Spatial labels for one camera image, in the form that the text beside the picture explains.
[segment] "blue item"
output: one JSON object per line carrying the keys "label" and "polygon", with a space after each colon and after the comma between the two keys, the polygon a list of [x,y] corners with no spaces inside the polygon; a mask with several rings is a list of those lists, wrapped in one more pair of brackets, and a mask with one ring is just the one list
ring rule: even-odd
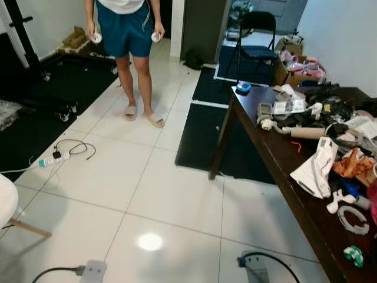
{"label": "blue item", "polygon": [[237,90],[242,93],[248,93],[252,89],[252,85],[248,83],[238,83]]}
{"label": "blue item", "polygon": [[135,13],[124,15],[96,2],[106,52],[115,58],[124,57],[129,52],[135,57],[149,57],[153,21],[146,1]]}

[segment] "power plug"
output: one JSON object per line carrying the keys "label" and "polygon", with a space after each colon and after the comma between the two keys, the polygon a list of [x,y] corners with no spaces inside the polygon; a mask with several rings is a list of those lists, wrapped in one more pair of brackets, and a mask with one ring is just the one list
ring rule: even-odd
{"label": "power plug", "polygon": [[88,261],[80,283],[101,283],[105,276],[107,264],[104,261]]}
{"label": "power plug", "polygon": [[66,161],[68,160],[69,158],[71,157],[70,153],[69,152],[65,152],[61,155],[61,157],[59,158],[54,158],[51,157],[51,158],[47,158],[47,159],[41,159],[38,164],[40,167],[47,167],[47,166],[50,166],[50,165],[53,165],[53,164],[57,164],[57,163],[60,163],[60,162],[63,162],[63,161]]}

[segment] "power strip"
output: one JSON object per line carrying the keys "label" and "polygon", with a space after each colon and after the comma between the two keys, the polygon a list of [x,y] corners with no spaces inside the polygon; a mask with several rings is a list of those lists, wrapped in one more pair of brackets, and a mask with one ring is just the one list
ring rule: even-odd
{"label": "power strip", "polygon": [[54,164],[57,164],[57,163],[60,163],[60,162],[64,162],[64,161],[68,160],[70,157],[71,157],[70,153],[65,152],[59,158],[51,157],[51,158],[47,158],[47,159],[41,159],[38,162],[38,164],[39,164],[40,167],[47,167],[47,166],[54,165]]}

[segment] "dark wood table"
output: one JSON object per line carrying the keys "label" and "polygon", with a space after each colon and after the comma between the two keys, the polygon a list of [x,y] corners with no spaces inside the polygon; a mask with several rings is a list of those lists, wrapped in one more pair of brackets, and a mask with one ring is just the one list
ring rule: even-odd
{"label": "dark wood table", "polygon": [[[330,281],[377,282],[377,275],[373,271],[373,269],[376,271],[377,266],[370,256],[375,244],[373,236],[377,229],[369,212],[363,212],[358,208],[366,216],[371,227],[367,235],[360,236],[348,232],[339,221],[337,214],[331,215],[326,210],[326,205],[332,201],[332,198],[322,200],[313,197],[289,176],[314,154],[318,141],[299,140],[302,150],[298,153],[297,146],[291,144],[293,139],[290,136],[279,134],[274,130],[264,131],[256,124],[258,104],[273,104],[276,94],[277,92],[269,87],[253,87],[245,96],[238,95],[232,90],[232,99],[221,128],[209,179],[214,179],[218,172],[227,139],[235,119],[238,118],[282,192]],[[338,95],[345,101],[354,99],[356,104],[370,100],[358,88],[341,88]],[[351,245],[361,249],[365,259],[364,267],[357,268],[343,256],[343,250]]]}

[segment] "folding chair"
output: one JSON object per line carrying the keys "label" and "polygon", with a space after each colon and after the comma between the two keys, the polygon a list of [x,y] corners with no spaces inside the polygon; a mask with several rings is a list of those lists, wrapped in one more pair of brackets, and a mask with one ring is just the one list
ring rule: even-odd
{"label": "folding chair", "polygon": [[261,29],[264,31],[270,31],[273,33],[271,43],[268,47],[265,46],[253,46],[253,45],[241,45],[242,36],[239,36],[237,45],[234,49],[233,55],[229,61],[226,75],[229,71],[230,64],[233,61],[236,52],[238,51],[238,60],[237,60],[237,83],[240,79],[240,63],[241,55],[242,57],[247,58],[248,60],[258,61],[257,68],[254,72],[257,73],[260,65],[264,61],[271,61],[270,64],[270,85],[273,83],[273,67],[275,61],[278,59],[278,55],[274,52],[275,48],[275,33],[276,33],[276,21],[275,17],[269,12],[250,12],[246,13],[240,24],[240,35],[242,34],[243,29]]}

